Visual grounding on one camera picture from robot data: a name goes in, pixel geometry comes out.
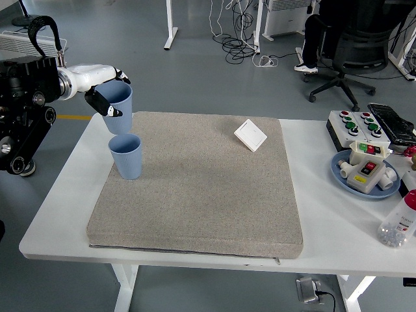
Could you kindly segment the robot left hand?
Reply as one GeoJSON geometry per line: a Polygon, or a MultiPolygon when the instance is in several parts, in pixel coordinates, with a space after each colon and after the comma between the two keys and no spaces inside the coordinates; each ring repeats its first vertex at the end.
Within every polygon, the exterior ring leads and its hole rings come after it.
{"type": "Polygon", "coordinates": [[[96,86],[111,80],[131,84],[128,76],[118,68],[102,64],[80,64],[68,68],[59,68],[61,100],[72,98],[78,92],[84,92],[86,102],[100,115],[120,117],[123,112],[114,108],[98,91],[96,86]]]}

